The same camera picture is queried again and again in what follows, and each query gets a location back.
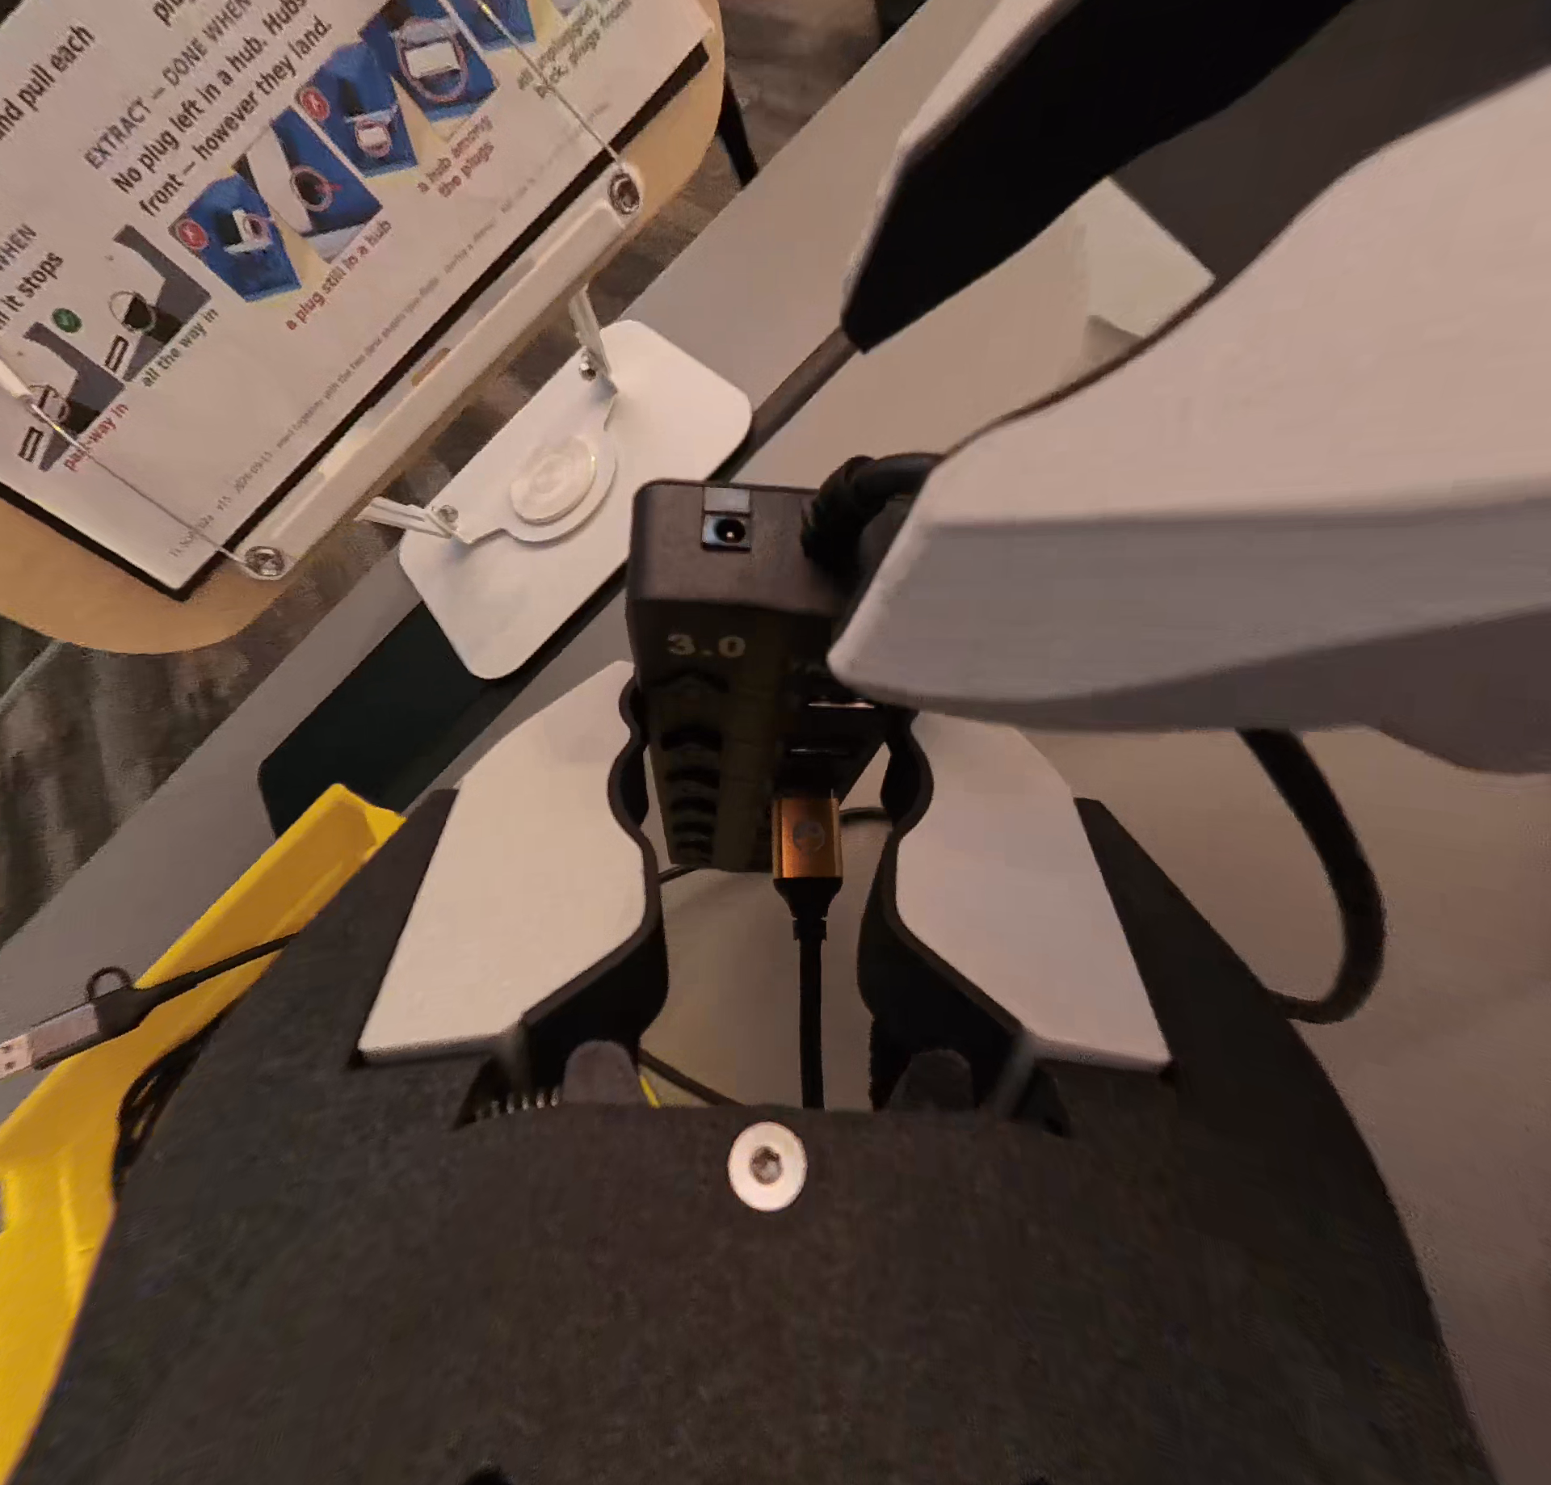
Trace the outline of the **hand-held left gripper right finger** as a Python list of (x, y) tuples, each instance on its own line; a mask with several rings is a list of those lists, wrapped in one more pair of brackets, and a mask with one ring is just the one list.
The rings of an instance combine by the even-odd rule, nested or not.
[(1074, 795), (1029, 740), (913, 716), (889, 740), (882, 804), (858, 988), (889, 1053), (1169, 1064)]

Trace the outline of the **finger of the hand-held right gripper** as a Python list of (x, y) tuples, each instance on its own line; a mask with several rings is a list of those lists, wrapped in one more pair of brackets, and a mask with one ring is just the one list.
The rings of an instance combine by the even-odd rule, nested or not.
[(868, 351), (1114, 176), (1230, 280), (1388, 143), (1547, 67), (1549, 0), (998, 0), (879, 184)]
[(1547, 72), (1386, 145), (925, 479), (827, 662), (1031, 730), (1384, 731), (1547, 769)]

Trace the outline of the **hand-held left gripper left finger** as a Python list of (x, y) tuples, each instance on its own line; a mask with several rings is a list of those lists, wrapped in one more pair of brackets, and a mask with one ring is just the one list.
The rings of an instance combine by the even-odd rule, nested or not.
[(612, 660), (458, 780), (363, 1020), (366, 1060), (565, 1060), (666, 1000), (633, 671)]

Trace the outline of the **white stand base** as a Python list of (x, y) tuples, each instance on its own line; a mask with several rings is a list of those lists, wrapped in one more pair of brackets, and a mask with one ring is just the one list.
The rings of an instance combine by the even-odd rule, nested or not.
[(602, 342), (602, 371), (565, 363), (429, 505), (448, 534), (397, 541), (475, 678), (515, 673), (622, 565), (638, 487), (709, 479), (751, 427), (749, 397), (655, 330), (619, 321)]

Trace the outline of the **yellow plastic bin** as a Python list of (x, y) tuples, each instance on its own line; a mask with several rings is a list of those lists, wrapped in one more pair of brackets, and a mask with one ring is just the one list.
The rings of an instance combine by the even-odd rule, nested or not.
[[(157, 986), (309, 923), (401, 827), (403, 818), (333, 785), (159, 956), (126, 944), (84, 965), (120, 967)], [(268, 956), (155, 1010), (119, 1043), (46, 1071), (1, 1129), (1, 1465), (10, 1481), (49, 1393), (117, 1207), (112, 1155), (134, 1081), (209, 1029)]]

